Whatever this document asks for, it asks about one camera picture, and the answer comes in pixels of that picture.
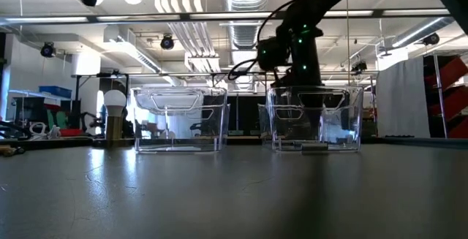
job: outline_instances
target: white lamp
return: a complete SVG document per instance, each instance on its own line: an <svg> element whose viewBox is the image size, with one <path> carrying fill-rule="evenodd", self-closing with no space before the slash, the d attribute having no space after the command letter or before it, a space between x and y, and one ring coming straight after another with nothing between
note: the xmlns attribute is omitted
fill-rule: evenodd
<svg viewBox="0 0 468 239"><path fill-rule="evenodd" d="M104 95L104 105L107 109L105 123L105 138L107 140L119 140L122 137L122 111L127 98L119 90L110 90Z"/></svg>

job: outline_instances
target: shelf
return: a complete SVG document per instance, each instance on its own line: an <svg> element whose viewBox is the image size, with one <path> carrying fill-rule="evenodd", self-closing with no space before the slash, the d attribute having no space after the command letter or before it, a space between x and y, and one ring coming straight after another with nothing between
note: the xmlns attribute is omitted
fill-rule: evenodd
<svg viewBox="0 0 468 239"><path fill-rule="evenodd" d="M53 100L65 100L65 101L71 100L69 98L62 97L62 96L54 96L52 94L40 93L40 92L30 91L30 90L15 90L15 89L12 89L12 90L9 90L8 92L9 93L14 93L14 94L23 94L23 95L26 95L26 97L28 97L28 96L38 96L38 97L44 97L46 99L53 99Z"/></svg>

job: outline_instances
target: wall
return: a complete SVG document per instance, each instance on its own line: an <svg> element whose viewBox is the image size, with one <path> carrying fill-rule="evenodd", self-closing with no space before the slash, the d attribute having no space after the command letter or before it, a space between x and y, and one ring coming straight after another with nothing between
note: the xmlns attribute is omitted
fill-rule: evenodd
<svg viewBox="0 0 468 239"><path fill-rule="evenodd" d="M44 58L38 49L19 42L14 34L7 35L5 50L7 65L3 71L1 114L12 119L15 108L12 98L18 94L8 94L8 90L21 89L38 91L39 86L61 86L75 91L75 79L71 78L72 65L60 58Z"/></svg>

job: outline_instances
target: lab workbench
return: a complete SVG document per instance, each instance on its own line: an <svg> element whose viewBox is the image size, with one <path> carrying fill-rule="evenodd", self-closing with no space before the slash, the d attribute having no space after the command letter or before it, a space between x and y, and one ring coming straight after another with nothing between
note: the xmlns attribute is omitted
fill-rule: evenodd
<svg viewBox="0 0 468 239"><path fill-rule="evenodd" d="M468 151L0 158L0 238L468 238Z"/></svg>

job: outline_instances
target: blue box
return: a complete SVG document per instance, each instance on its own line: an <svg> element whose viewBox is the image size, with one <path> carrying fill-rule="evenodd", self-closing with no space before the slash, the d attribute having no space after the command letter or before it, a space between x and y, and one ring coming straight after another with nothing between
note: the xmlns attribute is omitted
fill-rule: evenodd
<svg viewBox="0 0 468 239"><path fill-rule="evenodd" d="M61 96L68 99L72 98L72 91L66 88L61 88L60 86L40 86L39 92L45 92L54 96Z"/></svg>

